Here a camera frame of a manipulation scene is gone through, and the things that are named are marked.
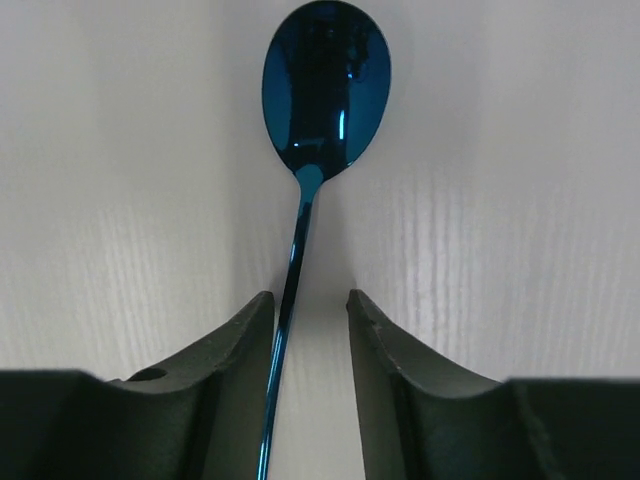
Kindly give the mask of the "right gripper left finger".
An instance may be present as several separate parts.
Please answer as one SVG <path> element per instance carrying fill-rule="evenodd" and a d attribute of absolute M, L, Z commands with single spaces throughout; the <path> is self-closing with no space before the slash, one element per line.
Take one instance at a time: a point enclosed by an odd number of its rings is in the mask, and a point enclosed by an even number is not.
<path fill-rule="evenodd" d="M 1 374 L 5 479 L 252 479 L 274 298 L 126 380 L 80 370 Z"/>

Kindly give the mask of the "blue metallic spoon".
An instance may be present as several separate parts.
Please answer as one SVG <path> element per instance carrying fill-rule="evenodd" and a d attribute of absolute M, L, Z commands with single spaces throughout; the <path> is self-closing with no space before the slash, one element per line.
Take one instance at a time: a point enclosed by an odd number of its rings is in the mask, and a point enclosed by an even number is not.
<path fill-rule="evenodd" d="M 262 109 L 267 133 L 300 191 L 281 297 L 256 476 L 268 475 L 277 401 L 313 202 L 373 140 L 391 86 L 391 56 L 376 22 L 344 1 L 312 1 L 276 30 L 265 58 Z"/>

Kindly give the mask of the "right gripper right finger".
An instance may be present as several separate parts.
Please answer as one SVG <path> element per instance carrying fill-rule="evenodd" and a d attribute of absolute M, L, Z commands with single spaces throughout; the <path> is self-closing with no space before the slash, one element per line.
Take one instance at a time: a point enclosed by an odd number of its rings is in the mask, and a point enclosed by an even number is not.
<path fill-rule="evenodd" d="M 369 479 L 635 479 L 639 383 L 494 381 L 395 323 L 362 291 L 347 302 Z"/>

